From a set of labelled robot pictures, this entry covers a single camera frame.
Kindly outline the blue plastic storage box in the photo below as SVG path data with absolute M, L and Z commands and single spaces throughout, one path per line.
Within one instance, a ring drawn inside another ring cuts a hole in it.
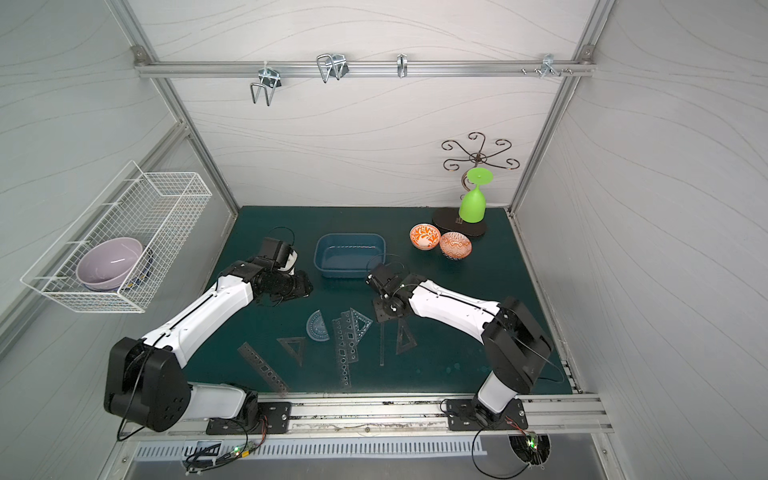
M 386 241 L 375 233 L 329 233 L 316 243 L 314 265 L 324 278 L 361 279 L 386 259 Z

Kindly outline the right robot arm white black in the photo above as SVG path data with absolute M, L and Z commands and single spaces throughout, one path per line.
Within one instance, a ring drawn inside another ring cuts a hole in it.
M 365 277 L 376 293 L 374 310 L 386 320 L 418 316 L 456 329 L 484 348 L 491 372 L 474 395 L 469 417 L 488 427 L 510 403 L 529 394 L 554 351 L 554 342 L 520 300 L 469 297 L 418 274 L 401 277 L 385 264 Z

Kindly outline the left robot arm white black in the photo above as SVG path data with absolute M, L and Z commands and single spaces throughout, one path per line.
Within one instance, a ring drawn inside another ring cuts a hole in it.
M 104 409 L 154 432 L 187 420 L 224 419 L 251 430 L 258 423 L 258 395 L 243 387 L 187 379 L 194 353 L 226 321 L 267 295 L 276 301 L 305 298 L 312 285 L 297 270 L 298 255 L 237 261 L 198 299 L 139 339 L 125 337 L 110 350 Z

